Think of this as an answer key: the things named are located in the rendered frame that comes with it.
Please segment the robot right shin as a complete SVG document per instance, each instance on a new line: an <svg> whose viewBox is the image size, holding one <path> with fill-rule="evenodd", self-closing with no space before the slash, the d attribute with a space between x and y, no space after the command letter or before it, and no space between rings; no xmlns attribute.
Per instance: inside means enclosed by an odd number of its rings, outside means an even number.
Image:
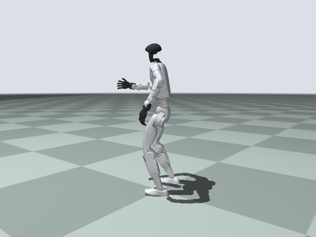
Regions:
<svg viewBox="0 0 316 237"><path fill-rule="evenodd" d="M170 166L170 160L168 158L168 155L167 155L167 152L165 151L165 149L163 149L162 153L156 154L156 155L157 155L156 158L157 158L158 162L163 167L163 169L165 170L165 172L167 173L169 178L173 179L175 177L175 175L174 175L172 168Z"/></svg>

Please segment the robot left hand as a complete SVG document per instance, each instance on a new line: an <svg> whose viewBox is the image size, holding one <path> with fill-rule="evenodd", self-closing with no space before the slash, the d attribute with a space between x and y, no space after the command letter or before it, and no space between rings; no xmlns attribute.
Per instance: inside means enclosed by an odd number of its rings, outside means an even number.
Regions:
<svg viewBox="0 0 316 237"><path fill-rule="evenodd" d="M151 106L152 106L151 104L148 104L147 107L143 106L143 109L141 110L141 112L139 114L139 121L140 121L141 124L143 124L145 126L147 126L145 124L145 118L147 116L147 111L150 110Z"/></svg>

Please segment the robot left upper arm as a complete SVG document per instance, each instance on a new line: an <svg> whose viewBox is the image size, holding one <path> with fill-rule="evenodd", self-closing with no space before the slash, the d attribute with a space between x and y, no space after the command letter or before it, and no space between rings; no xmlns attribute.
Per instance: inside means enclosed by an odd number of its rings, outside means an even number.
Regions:
<svg viewBox="0 0 316 237"><path fill-rule="evenodd" d="M155 79L159 79L159 82L158 82L158 85L157 85L157 88L163 88L163 86L165 85L164 83L164 80L162 78L162 74L161 74L161 68L159 66L158 63L150 66L150 70L154 76Z"/></svg>

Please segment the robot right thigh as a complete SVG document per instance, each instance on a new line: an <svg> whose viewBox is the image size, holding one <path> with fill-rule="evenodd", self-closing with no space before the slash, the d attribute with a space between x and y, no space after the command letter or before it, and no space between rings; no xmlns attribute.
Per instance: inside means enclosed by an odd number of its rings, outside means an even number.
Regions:
<svg viewBox="0 0 316 237"><path fill-rule="evenodd" d="M168 120L165 121L165 123L167 123ZM156 125L155 125L156 126ZM159 142L161 136L162 136L162 133L163 133L163 129L164 129L164 124L162 127L159 127L159 126L156 126L157 127L157 135L156 135L156 138L154 140L154 142L152 143L153 145L153 150L156 152L156 154L160 154L163 152L163 145Z"/></svg>

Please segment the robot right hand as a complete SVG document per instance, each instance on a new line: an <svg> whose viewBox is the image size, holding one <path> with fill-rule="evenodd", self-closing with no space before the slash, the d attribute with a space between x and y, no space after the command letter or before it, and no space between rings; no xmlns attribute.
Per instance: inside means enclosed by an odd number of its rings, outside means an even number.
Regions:
<svg viewBox="0 0 316 237"><path fill-rule="evenodd" d="M117 84L119 84L119 85L117 85L117 87L118 86L122 86L122 87L118 87L118 89L127 89L127 88L129 88L129 89L132 89L132 84L135 84L135 83L129 83L128 81L126 81L124 78L122 78L124 81L121 81L121 80L118 80L118 82L121 82L121 83L117 83Z"/></svg>

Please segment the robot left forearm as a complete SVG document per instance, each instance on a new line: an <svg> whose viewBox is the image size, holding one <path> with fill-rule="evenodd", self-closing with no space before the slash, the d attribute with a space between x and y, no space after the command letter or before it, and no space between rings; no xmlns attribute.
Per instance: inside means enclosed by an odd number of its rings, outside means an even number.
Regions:
<svg viewBox="0 0 316 237"><path fill-rule="evenodd" d="M160 92L159 88L157 88L158 82L159 82L158 78L154 80L151 92L150 92L147 100L144 102L145 107L147 107L148 104L153 105L153 103L156 101L157 95Z"/></svg>

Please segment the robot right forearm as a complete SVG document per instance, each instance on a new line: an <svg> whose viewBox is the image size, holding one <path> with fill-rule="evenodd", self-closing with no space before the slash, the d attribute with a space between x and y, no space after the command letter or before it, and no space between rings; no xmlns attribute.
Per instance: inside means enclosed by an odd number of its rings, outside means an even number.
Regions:
<svg viewBox="0 0 316 237"><path fill-rule="evenodd" d="M149 88L149 83L141 83L141 84L132 84L132 89L137 89L137 90L148 90Z"/></svg>

